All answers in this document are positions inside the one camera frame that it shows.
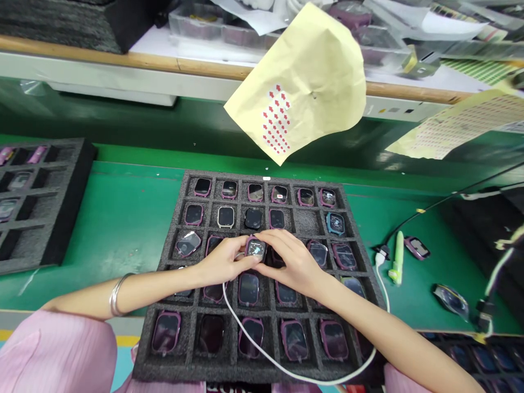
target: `bracelet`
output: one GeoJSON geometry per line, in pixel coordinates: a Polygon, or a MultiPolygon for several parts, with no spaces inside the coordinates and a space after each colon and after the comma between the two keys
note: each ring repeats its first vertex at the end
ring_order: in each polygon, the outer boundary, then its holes
{"type": "Polygon", "coordinates": [[[115,287],[113,288],[113,292],[111,292],[111,296],[109,296],[109,307],[111,308],[111,315],[113,315],[113,317],[121,317],[123,315],[118,310],[118,307],[116,307],[116,298],[118,296],[118,291],[120,291],[120,287],[122,286],[122,283],[124,282],[124,280],[128,278],[129,276],[132,276],[133,274],[134,273],[127,273],[120,280],[118,280],[115,287]]]}

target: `foam tray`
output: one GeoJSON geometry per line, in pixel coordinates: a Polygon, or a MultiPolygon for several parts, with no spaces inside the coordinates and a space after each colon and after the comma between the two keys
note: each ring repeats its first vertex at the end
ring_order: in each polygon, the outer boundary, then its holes
{"type": "Polygon", "coordinates": [[[169,0],[19,0],[0,2],[0,34],[126,53],[169,0]]]}
{"type": "Polygon", "coordinates": [[[9,220],[0,223],[0,275],[59,265],[66,254],[96,148],[85,139],[0,146],[15,149],[0,166],[0,201],[18,199],[9,220]],[[40,162],[27,160],[46,146],[40,162]],[[31,172],[23,189],[9,191],[18,172],[31,172]]]}
{"type": "Polygon", "coordinates": [[[511,336],[493,336],[487,340],[487,345],[476,342],[463,334],[421,333],[424,337],[451,356],[454,348],[462,349],[466,354],[466,366],[457,362],[466,372],[471,374],[488,393],[522,392],[524,387],[524,338],[511,336]],[[486,370],[475,356],[475,348],[484,348],[493,369],[486,370]]]}
{"type": "MultiPolygon", "coordinates": [[[[373,274],[372,266],[357,230],[357,225],[348,205],[346,194],[341,184],[299,181],[284,178],[263,180],[262,177],[241,176],[226,173],[186,171],[180,194],[171,221],[171,226],[164,244],[159,271],[176,269],[180,266],[194,265],[204,258],[207,239],[211,235],[235,237],[248,235],[258,231],[244,226],[245,212],[250,207],[256,207],[264,212],[262,227],[259,231],[269,229],[269,209],[280,209],[285,214],[285,228],[306,243],[315,239],[327,246],[329,255],[326,271],[335,276],[357,277],[364,288],[368,300],[385,309],[385,303],[378,282],[373,274]],[[198,178],[212,180],[211,192],[207,198],[194,196],[193,189],[198,178]],[[222,199],[221,189],[225,180],[236,181],[238,193],[235,200],[222,199]],[[247,187],[250,183],[262,184],[264,200],[259,203],[247,199],[247,187]],[[270,193],[273,186],[285,186],[288,198],[285,205],[271,202],[270,193]],[[299,206],[297,191],[306,187],[314,191],[313,207],[299,206]],[[337,205],[330,209],[320,206],[319,190],[330,188],[335,191],[337,205]],[[185,225],[184,216],[188,205],[199,204],[204,207],[204,219],[200,226],[185,225]],[[220,229],[217,224],[217,212],[221,206],[231,206],[235,209],[235,225],[232,229],[220,229]],[[346,234],[339,237],[329,234],[325,217],[328,212],[337,212],[344,217],[346,234]],[[173,254],[176,241],[186,233],[195,231],[202,239],[201,246],[187,258],[179,259],[173,254]],[[335,262],[331,249],[332,243],[347,243],[351,246],[358,264],[357,271],[340,270],[335,262]]],[[[271,263],[271,252],[267,253],[266,263],[271,263]]],[[[238,279],[229,283],[227,296],[236,314],[243,317],[261,318],[264,324],[264,339],[262,347],[272,357],[289,370],[307,377],[331,380],[343,377],[357,369],[363,361],[358,350],[358,341],[354,329],[339,316],[316,301],[299,294],[299,301],[293,307],[282,306],[276,299],[275,282],[261,276],[259,301],[255,307],[244,307],[238,302],[238,279]],[[297,319],[302,322],[309,348],[308,359],[301,364],[290,362],[285,353],[280,334],[282,320],[297,319]],[[349,358],[344,361],[329,360],[326,356],[319,332],[320,319],[336,320],[344,326],[344,332],[350,350],[349,358]]],[[[140,339],[138,356],[133,369],[133,377],[144,381],[181,381],[205,380],[208,382],[249,382],[274,383],[293,380],[275,368],[269,360],[260,355],[257,359],[244,358],[238,352],[239,327],[231,316],[224,300],[215,304],[203,297],[203,290],[193,291],[190,297],[170,296],[153,304],[147,310],[144,328],[140,339]],[[156,319],[162,310],[177,311],[182,321],[178,344],[171,354],[162,357],[151,349],[156,319]],[[225,321],[223,344],[218,354],[206,355],[195,349],[199,324],[206,314],[222,315],[225,321]]]]}

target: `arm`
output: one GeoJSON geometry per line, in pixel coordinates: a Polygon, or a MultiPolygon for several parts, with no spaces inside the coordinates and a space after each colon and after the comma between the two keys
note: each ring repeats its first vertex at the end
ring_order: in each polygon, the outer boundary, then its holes
{"type": "Polygon", "coordinates": [[[346,288],[324,272],[304,244],[285,230],[263,231],[286,267],[254,267],[330,308],[352,324],[404,375],[437,393],[481,393],[480,385],[444,352],[404,322],[346,288]]]}
{"type": "MultiPolygon", "coordinates": [[[[235,261],[235,256],[246,245],[248,236],[224,239],[218,247],[199,264],[179,270],[143,273],[128,277],[118,292],[117,308],[129,313],[149,306],[167,296],[184,290],[222,284],[260,262],[258,257],[245,257],[235,261]]],[[[41,309],[78,314],[106,320],[112,318],[109,297],[119,278],[84,288],[50,300],[41,309]]]]}

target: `green workbench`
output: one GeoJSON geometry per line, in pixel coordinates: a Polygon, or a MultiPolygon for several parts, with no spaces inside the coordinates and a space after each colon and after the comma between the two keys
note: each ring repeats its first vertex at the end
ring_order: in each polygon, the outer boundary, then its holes
{"type": "MultiPolygon", "coordinates": [[[[2,135],[0,143],[28,138],[2,135]]],[[[60,267],[0,277],[0,309],[35,310],[51,298],[127,272],[156,269],[176,205],[183,169],[334,181],[344,184],[360,235],[371,246],[415,209],[463,186],[464,180],[427,178],[387,172],[285,164],[267,160],[99,145],[84,199],[60,267]],[[159,162],[163,166],[124,164],[159,162]]],[[[405,253],[404,279],[395,287],[382,268],[391,311],[422,330],[471,331],[470,324],[441,308],[430,286],[444,283],[475,305],[487,279],[453,237],[437,210],[410,222],[404,234],[421,238],[432,251],[427,261],[405,253]]],[[[497,300],[495,332],[522,334],[505,304],[497,300]]]]}

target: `sticker sheet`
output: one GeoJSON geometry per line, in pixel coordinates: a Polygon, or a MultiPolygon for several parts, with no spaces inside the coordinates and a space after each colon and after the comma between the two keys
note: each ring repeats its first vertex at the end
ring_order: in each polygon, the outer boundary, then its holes
{"type": "Polygon", "coordinates": [[[323,135],[358,123],[366,106],[360,47],[308,3],[224,108],[278,165],[323,135]]]}
{"type": "Polygon", "coordinates": [[[524,120],[524,99],[487,90],[444,109],[386,148],[413,158],[443,159],[488,131],[524,120]]]}

